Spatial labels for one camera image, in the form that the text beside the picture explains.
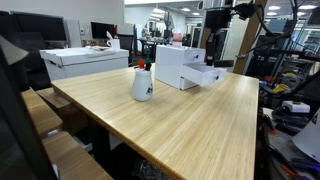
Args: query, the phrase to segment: white jar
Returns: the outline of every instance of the white jar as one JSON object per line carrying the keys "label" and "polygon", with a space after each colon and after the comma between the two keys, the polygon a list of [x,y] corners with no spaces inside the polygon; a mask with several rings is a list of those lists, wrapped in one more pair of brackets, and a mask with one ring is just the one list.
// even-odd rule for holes
{"label": "white jar", "polygon": [[136,76],[132,87],[132,96],[137,101],[148,101],[153,95],[151,71],[135,69]]}

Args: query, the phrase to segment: ceiling light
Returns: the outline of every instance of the ceiling light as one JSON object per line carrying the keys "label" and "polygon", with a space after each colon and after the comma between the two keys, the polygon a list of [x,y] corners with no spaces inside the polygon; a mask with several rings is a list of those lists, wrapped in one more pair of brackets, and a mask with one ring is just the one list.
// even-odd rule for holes
{"label": "ceiling light", "polygon": [[187,12],[188,12],[188,11],[190,11],[190,9],[188,9],[188,8],[182,8],[181,11],[187,11]]}
{"label": "ceiling light", "polygon": [[305,15],[306,13],[304,13],[304,12],[298,12],[297,14],[298,14],[298,16],[303,16],[303,15]]}
{"label": "ceiling light", "polygon": [[270,6],[269,10],[279,10],[280,6]]}
{"label": "ceiling light", "polygon": [[156,20],[156,21],[160,21],[159,18],[154,18],[154,17],[149,17],[149,19],[153,19],[153,20]]}
{"label": "ceiling light", "polygon": [[155,13],[163,13],[163,14],[165,13],[164,10],[161,10],[161,9],[158,9],[158,8],[154,8],[153,12],[155,12]]}
{"label": "ceiling light", "polygon": [[277,13],[275,13],[275,12],[268,12],[267,15],[268,15],[268,16],[275,16],[275,15],[277,15]]}
{"label": "ceiling light", "polygon": [[151,14],[152,17],[163,18],[163,15],[160,14]]}
{"label": "ceiling light", "polygon": [[304,6],[300,6],[299,9],[314,9],[317,6],[314,5],[304,5]]}

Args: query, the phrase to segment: cardboard box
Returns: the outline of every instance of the cardboard box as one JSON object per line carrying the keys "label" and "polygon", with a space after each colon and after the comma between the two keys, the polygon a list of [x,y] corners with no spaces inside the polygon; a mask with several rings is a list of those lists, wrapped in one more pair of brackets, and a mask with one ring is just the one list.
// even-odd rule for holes
{"label": "cardboard box", "polygon": [[39,90],[37,93],[62,119],[62,129],[64,131],[74,135],[81,129],[88,127],[87,115],[68,100],[56,94],[53,88]]}

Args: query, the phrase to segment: wooden table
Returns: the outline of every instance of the wooden table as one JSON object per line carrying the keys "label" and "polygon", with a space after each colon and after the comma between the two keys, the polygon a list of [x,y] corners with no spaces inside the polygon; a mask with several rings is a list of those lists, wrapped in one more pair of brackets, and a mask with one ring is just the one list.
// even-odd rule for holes
{"label": "wooden table", "polygon": [[51,163],[59,169],[63,179],[112,179],[101,166],[66,132],[43,140]]}
{"label": "wooden table", "polygon": [[22,92],[21,95],[41,137],[61,127],[62,120],[33,89],[30,88]]}
{"label": "wooden table", "polygon": [[132,68],[52,82],[54,90],[174,179],[253,179],[259,82],[181,91],[154,80],[154,96],[131,97]]}

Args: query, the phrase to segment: open drawer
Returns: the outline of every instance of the open drawer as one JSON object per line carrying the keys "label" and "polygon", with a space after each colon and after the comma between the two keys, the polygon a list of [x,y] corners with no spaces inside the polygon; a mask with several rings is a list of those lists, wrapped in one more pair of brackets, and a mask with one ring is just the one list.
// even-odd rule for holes
{"label": "open drawer", "polygon": [[214,68],[203,64],[183,65],[181,76],[200,86],[210,85],[224,80],[227,69]]}

